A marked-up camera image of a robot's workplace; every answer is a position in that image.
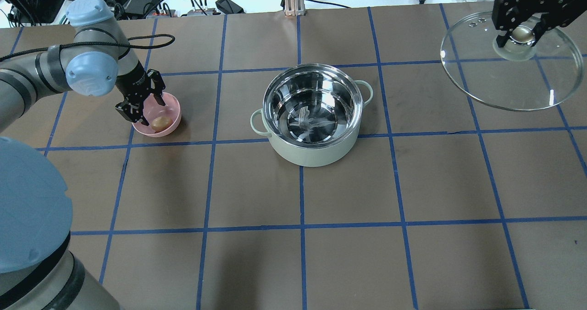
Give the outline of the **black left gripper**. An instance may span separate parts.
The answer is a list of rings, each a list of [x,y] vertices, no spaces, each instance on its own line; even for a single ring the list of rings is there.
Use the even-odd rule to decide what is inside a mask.
[[[123,95],[123,101],[115,105],[116,111],[128,122],[149,126],[144,116],[144,101],[153,97],[160,106],[166,106],[163,91],[166,88],[160,72],[144,67],[135,67],[127,74],[117,76],[116,87]]]

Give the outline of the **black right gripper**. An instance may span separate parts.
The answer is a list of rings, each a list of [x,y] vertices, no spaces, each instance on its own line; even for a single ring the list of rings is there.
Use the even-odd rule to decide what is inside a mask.
[[[534,47],[547,31],[570,25],[586,9],[586,0],[494,0],[491,19],[495,29],[502,32],[495,44],[503,48],[517,26],[540,13],[540,21],[532,29]]]

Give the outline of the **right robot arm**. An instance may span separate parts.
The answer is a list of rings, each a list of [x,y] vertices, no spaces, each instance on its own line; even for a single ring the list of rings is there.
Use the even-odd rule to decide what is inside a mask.
[[[586,9],[587,0],[494,0],[491,19],[495,29],[503,32],[496,44],[503,48],[514,30],[537,13],[540,20],[532,29],[535,42],[547,31],[569,26]]]

